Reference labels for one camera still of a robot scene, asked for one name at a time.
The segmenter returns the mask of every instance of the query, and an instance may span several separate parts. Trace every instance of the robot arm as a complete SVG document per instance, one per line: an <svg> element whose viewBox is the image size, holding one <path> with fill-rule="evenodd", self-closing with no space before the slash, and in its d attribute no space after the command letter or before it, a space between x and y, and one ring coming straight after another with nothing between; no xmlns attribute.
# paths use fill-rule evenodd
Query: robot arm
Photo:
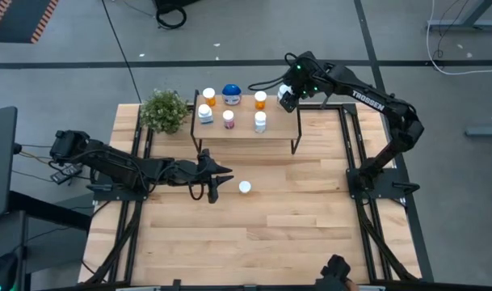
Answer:
<svg viewBox="0 0 492 291"><path fill-rule="evenodd" d="M387 95L360 81L344 65L327 63L321 66L311 52L298 57L291 53L288 55L296 59L289 62L291 67L281 77L281 81L291 87L280 100L287 112L292 112L300 99L323 92L326 94L323 105L332 94L349 95L387 117L391 142L375 158L366 159L357 177L359 187L373 190L374 180L382 168L398 154L412 149L422 135L423 126L416 116L416 110L407 102L395 99L394 95Z"/></svg>
<svg viewBox="0 0 492 291"><path fill-rule="evenodd" d="M190 189L192 185L208 185L209 203L217 201L217 187L233 178L212 178L214 174L230 173L232 170L217 165L210 158L209 150L202 150L197 156L199 164L173 158L138 158L92 140L87 133L79 131L57 131L50 156L53 158L51 163L59 166L65 163L89 166L111 177L115 184L136 193L152 192L155 185L163 184L188 186Z"/></svg>

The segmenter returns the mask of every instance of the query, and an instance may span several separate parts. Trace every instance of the gray floor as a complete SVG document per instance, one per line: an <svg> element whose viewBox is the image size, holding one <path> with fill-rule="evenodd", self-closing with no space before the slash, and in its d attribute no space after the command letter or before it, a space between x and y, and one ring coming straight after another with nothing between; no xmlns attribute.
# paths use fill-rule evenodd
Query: gray floor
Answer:
<svg viewBox="0 0 492 291"><path fill-rule="evenodd" d="M150 0L128 2L153 11ZM463 2L447 16L455 16ZM430 1L362 3L379 60L427 58L424 27ZM438 0L436 18L452 3ZM158 29L151 17L122 0L107 1L107 8L130 61L281 59L286 52L305 50L319 58L368 59L354 3L348 0L202 0L187 7L187 24L174 31ZM492 10L484 19L492 19ZM431 35L431 50L438 39L437 33ZM492 32L449 32L442 49L447 60L492 59ZM61 0L38 44L0 44L0 62L122 60L99 0ZM352 69L373 83L369 67ZM475 69L488 68L446 68ZM247 84L278 77L284 70L281 66L132 69L142 98L154 88L170 88L187 99L196 88L220 88L229 82L245 90ZM424 67L383 67L381 73L387 90L414 104L426 128L405 158L411 180L422 186L416 201L435 279L492 285L492 139L463 134L469 125L492 125L492 74L449 77ZM58 129L85 130L108 141L116 105L136 102L126 69L0 70L0 107L18 107L20 143L49 145ZM22 157L15 158L14 169L42 177L53 173ZM80 180L58 187L13 177L13 189L47 201L87 193ZM40 272L33 288L72 285L78 269L76 261Z"/></svg>

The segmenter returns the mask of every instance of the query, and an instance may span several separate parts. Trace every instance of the white bottle on table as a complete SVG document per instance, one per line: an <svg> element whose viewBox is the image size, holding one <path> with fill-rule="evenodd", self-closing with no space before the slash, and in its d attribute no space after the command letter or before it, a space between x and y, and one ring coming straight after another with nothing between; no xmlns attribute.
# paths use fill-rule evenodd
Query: white bottle on table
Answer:
<svg viewBox="0 0 492 291"><path fill-rule="evenodd" d="M257 133L263 133L266 128L267 115L265 112L256 112L254 114L254 130Z"/></svg>
<svg viewBox="0 0 492 291"><path fill-rule="evenodd" d="M199 115L201 124L209 124L213 122L212 109L206 105L202 104L199 106L197 113Z"/></svg>

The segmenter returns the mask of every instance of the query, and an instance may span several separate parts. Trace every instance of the blue lid jar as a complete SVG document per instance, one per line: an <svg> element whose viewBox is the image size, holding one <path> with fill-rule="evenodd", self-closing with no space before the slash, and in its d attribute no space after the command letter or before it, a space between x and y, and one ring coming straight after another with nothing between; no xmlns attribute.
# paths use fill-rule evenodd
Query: blue lid jar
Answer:
<svg viewBox="0 0 492 291"><path fill-rule="evenodd" d="M237 105L240 103L242 91L235 84L228 84L222 89L222 98L228 105Z"/></svg>

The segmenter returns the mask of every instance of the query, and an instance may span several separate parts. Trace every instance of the potted plant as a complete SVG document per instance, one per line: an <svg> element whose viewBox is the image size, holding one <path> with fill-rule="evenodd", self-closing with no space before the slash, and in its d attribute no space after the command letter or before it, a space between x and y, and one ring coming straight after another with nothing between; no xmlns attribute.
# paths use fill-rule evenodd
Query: potted plant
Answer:
<svg viewBox="0 0 492 291"><path fill-rule="evenodd" d="M150 99L141 105L140 120L156 133L173 134L189 114L187 101L182 100L177 92L154 89Z"/></svg>

